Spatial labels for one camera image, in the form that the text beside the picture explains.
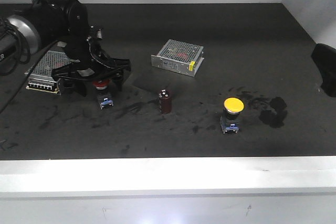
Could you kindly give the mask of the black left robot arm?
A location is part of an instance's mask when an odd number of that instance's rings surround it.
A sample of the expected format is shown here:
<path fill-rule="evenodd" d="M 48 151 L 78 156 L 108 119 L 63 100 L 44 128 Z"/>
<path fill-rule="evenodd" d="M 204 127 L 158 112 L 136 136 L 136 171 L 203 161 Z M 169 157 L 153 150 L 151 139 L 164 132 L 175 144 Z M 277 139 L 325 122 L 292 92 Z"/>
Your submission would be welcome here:
<path fill-rule="evenodd" d="M 121 90 L 130 60 L 110 57 L 101 48 L 101 39 L 101 27 L 89 25 L 87 9 L 78 0 L 35 0 L 29 8 L 1 19 L 1 76 L 27 64 L 31 55 L 63 42 L 70 63 L 52 70 L 55 81 L 64 81 L 82 95 L 86 81 L 112 80 Z"/>

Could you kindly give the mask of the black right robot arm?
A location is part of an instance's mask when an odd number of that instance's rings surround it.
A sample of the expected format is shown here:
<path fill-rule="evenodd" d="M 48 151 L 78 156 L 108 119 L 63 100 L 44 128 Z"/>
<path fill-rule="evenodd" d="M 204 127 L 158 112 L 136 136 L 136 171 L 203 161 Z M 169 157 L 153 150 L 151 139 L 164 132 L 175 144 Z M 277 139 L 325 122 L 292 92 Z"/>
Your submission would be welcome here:
<path fill-rule="evenodd" d="M 312 55 L 322 76 L 322 90 L 335 98 L 335 48 L 326 44 L 316 44 Z"/>

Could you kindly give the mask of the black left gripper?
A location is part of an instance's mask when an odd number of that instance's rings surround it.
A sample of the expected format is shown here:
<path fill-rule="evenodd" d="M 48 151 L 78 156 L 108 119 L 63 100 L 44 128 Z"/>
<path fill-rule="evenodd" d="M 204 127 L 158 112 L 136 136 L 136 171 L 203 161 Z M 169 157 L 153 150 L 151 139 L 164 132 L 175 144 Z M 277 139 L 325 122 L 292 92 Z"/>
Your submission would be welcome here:
<path fill-rule="evenodd" d="M 123 83 L 128 76 L 124 71 L 131 70 L 129 59 L 112 58 L 102 49 L 102 28 L 89 26 L 88 33 L 83 36 L 66 35 L 59 38 L 64 42 L 63 51 L 70 63 L 53 69 L 54 80 L 63 80 L 63 93 L 87 95 L 87 88 L 82 81 L 98 81 L 112 79 L 118 91 L 122 91 Z"/>

